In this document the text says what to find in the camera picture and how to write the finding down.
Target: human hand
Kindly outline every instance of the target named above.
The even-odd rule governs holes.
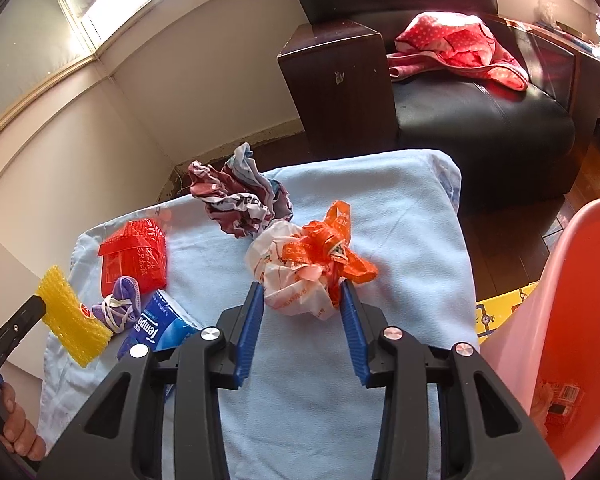
[[[27,420],[22,406],[16,403],[16,392],[9,383],[4,383],[0,390],[2,403],[9,417],[0,434],[0,441],[9,453],[17,453],[29,460],[38,462],[45,457],[46,444],[37,436],[36,428]]]

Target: blue gripper pad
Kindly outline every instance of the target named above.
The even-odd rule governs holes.
[[[240,339],[235,348],[235,372],[234,379],[238,387],[242,386],[244,380],[249,377],[253,353],[256,349],[260,324],[264,314],[264,288],[258,284],[251,302],[248,305],[247,316],[240,333]]]
[[[353,303],[351,293],[346,286],[342,286],[342,295],[340,298],[340,315],[342,316],[342,325],[344,333],[347,336],[351,362],[356,375],[360,378],[363,386],[366,386],[371,377],[369,370],[368,352],[365,336],[360,325],[360,318]]]

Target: metal pivot bolt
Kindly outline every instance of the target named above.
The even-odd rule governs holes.
[[[133,345],[131,350],[129,350],[129,353],[131,354],[131,357],[141,358],[149,353],[149,347],[142,343]]]
[[[464,357],[469,357],[474,353],[474,347],[472,347],[469,343],[458,343],[456,345],[456,353]]]
[[[213,341],[220,337],[220,329],[215,326],[209,326],[200,332],[200,337],[205,341]]]
[[[388,326],[382,332],[385,338],[391,339],[392,341],[397,341],[398,339],[402,339],[402,330],[400,330],[397,326]]]

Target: dark wood floor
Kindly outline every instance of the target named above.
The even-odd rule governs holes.
[[[255,146],[261,171],[315,160],[304,133]],[[573,189],[564,199],[496,212],[459,215],[474,270],[478,301],[540,279],[550,251],[573,215],[600,198],[600,130]]]

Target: red polka dot fabric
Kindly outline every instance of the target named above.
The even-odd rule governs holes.
[[[477,16],[459,12],[423,12],[395,38],[398,52],[387,55],[396,81],[429,70],[448,69],[459,75],[493,79],[525,91],[529,76],[493,37]]]

